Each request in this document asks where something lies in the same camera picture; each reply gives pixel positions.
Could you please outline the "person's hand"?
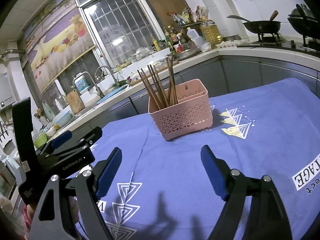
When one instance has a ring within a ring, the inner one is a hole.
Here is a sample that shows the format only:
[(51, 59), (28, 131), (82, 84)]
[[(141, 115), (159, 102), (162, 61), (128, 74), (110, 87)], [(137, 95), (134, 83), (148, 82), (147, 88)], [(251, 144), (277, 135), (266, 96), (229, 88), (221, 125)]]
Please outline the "person's hand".
[[(79, 221), (79, 206), (78, 202), (73, 198), (69, 197), (69, 207), (71, 209), (71, 215), (73, 223), (76, 224)], [(27, 230), (30, 230), (31, 224), (37, 209), (36, 205), (25, 205), (23, 208), (24, 224)], [(54, 207), (43, 207), (39, 217), (42, 218), (54, 218)]]

